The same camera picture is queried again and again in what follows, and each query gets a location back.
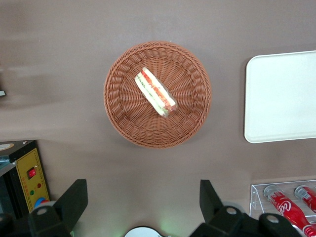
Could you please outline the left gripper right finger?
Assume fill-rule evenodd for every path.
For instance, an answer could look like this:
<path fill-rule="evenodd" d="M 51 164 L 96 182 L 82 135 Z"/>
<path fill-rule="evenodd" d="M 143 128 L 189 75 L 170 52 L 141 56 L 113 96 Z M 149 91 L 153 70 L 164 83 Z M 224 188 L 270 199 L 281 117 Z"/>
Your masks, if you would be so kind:
<path fill-rule="evenodd" d="M 200 181 L 199 205 L 204 218 L 192 237 L 257 237 L 258 223 L 237 207 L 224 205 L 209 180 Z"/>

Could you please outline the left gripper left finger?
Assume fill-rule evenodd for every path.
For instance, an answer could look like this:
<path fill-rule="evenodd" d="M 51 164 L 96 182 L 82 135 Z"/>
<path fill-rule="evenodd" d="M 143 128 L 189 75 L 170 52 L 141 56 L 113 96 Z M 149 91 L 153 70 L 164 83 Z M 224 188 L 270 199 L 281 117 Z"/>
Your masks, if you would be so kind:
<path fill-rule="evenodd" d="M 87 205 L 87 181 L 77 179 L 54 204 L 42 203 L 30 213 L 31 236 L 70 237 Z"/>

